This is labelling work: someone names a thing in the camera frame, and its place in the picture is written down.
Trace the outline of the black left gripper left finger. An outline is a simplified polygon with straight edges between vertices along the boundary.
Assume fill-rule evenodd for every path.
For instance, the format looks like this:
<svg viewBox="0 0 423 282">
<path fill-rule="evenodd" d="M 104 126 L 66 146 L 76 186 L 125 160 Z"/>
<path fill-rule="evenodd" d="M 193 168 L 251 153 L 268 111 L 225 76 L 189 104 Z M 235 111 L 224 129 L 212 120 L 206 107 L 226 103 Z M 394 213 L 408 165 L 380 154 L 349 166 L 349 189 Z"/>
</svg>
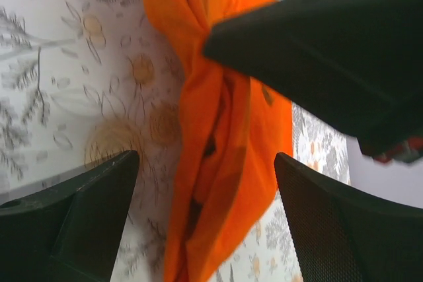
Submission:
<svg viewBox="0 0 423 282">
<path fill-rule="evenodd" d="M 124 151 L 1 193 L 2 281 L 109 281 L 139 170 Z"/>
</svg>

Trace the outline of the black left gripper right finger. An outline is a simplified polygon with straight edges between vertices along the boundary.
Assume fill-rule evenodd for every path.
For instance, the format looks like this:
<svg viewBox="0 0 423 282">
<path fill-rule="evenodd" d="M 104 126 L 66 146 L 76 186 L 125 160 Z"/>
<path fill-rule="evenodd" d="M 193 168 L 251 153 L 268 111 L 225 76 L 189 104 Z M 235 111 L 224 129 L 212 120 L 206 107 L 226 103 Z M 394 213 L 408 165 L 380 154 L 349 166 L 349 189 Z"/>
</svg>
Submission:
<svg viewBox="0 0 423 282">
<path fill-rule="evenodd" d="M 421 281 L 422 210 L 365 193 L 285 153 L 276 178 L 304 281 Z"/>
</svg>

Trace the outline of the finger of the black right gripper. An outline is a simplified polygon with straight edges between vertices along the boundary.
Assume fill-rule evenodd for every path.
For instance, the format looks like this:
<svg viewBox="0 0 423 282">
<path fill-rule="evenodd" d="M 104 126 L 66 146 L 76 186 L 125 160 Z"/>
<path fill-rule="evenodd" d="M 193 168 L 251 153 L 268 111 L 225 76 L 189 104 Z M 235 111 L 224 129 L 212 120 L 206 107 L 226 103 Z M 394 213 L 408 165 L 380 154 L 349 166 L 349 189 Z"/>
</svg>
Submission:
<svg viewBox="0 0 423 282">
<path fill-rule="evenodd" d="M 367 156 L 422 152 L 422 0 L 282 0 L 215 25 L 204 54 Z"/>
</svg>

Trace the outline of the orange t shirt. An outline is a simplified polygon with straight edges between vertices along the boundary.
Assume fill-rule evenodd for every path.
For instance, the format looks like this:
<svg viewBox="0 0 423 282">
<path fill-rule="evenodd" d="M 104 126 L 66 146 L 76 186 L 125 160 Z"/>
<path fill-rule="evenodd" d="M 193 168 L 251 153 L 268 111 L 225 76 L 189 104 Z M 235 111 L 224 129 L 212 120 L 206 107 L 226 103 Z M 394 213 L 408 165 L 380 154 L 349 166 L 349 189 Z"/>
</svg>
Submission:
<svg viewBox="0 0 423 282">
<path fill-rule="evenodd" d="M 276 154 L 293 152 L 291 102 L 202 53 L 215 23 L 273 2 L 143 0 L 185 75 L 165 281 L 212 276 L 273 201 Z"/>
</svg>

